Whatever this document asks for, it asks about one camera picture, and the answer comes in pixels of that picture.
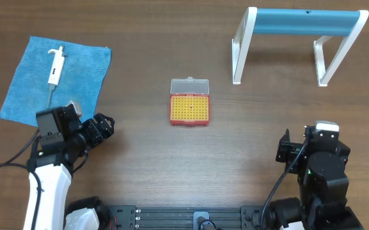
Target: white stand leg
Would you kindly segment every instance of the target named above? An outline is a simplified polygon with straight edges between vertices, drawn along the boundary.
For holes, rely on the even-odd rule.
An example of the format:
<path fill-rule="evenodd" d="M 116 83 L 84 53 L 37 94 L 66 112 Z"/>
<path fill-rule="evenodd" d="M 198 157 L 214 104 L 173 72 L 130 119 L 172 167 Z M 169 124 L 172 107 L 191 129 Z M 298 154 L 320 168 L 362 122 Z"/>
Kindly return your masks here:
<path fill-rule="evenodd" d="M 249 7 L 246 10 L 232 40 L 233 84 L 241 84 L 241 75 L 254 31 L 256 12 L 256 7 Z"/>
<path fill-rule="evenodd" d="M 318 76 L 318 86 L 325 87 L 329 80 L 331 80 L 332 75 L 335 73 L 336 69 L 342 62 L 346 53 L 348 53 L 350 47 L 355 42 L 357 36 L 361 32 L 366 20 L 369 17 L 369 11 L 360 10 L 360 17 L 357 20 L 355 26 L 353 27 L 350 34 L 343 38 L 342 43 L 339 46 L 338 52 L 333 58 L 329 68 L 325 71 L 325 61 L 324 61 L 324 51 L 322 50 L 322 45 L 332 38 L 332 36 L 322 36 L 317 41 L 313 42 L 313 50 L 315 52 L 315 65 L 317 67 Z"/>

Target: blue towel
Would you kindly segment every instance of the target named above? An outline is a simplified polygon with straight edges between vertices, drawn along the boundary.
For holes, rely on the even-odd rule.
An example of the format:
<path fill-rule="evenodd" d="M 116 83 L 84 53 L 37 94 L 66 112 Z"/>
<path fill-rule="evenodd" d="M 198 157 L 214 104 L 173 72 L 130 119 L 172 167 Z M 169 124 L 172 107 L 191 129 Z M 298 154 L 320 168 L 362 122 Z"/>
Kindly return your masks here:
<path fill-rule="evenodd" d="M 46 109 L 48 78 L 54 59 L 48 50 L 59 49 L 60 45 L 64 46 L 67 57 L 59 85 L 52 94 L 51 108 L 74 101 L 82 110 L 82 122 L 93 117 L 111 49 L 32 36 L 13 75 L 1 119 L 37 126 L 35 114 Z"/>

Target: wooden tabletop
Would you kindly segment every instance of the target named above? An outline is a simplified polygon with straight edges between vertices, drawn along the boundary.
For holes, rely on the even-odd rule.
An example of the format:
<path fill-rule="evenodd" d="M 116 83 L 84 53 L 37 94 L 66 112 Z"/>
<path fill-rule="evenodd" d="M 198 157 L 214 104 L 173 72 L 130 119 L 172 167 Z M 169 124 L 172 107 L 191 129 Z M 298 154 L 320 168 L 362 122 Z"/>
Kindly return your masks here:
<path fill-rule="evenodd" d="M 369 229 L 369 19 L 326 88 L 317 86 L 312 36 L 254 36 L 233 86 L 230 44 L 248 6 L 369 10 L 369 1 L 0 1 L 0 109 L 30 36 L 109 47 L 97 112 L 116 120 L 117 134 L 91 151 L 68 203 L 262 204 L 284 170 L 275 154 L 285 129 L 302 142 L 304 125 L 323 119 L 352 149 L 348 205 Z M 325 45 L 327 62 L 339 43 Z M 208 127 L 169 124 L 171 79 L 188 76 L 210 81 Z M 34 131 L 0 119 L 0 162 Z M 0 228 L 22 228 L 28 196 L 26 171 L 0 169 Z M 274 199 L 295 196 L 288 175 Z"/>

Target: transparent lid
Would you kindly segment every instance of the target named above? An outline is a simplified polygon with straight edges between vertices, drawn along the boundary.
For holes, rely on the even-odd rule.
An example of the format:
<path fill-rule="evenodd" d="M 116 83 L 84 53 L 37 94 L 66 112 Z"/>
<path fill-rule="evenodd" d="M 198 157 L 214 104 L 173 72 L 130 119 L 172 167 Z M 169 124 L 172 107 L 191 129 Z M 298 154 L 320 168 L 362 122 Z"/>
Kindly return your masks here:
<path fill-rule="evenodd" d="M 170 94 L 186 94 L 194 93 L 198 95 L 208 95 L 210 88 L 208 87 L 207 79 L 172 79 Z"/>

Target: blue bar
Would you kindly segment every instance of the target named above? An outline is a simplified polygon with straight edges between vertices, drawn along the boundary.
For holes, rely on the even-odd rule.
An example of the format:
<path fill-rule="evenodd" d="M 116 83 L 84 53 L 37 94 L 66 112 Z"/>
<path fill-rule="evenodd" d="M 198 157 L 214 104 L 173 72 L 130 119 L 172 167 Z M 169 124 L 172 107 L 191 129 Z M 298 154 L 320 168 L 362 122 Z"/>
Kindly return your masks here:
<path fill-rule="evenodd" d="M 258 9 L 253 34 L 348 36 L 358 11 Z"/>

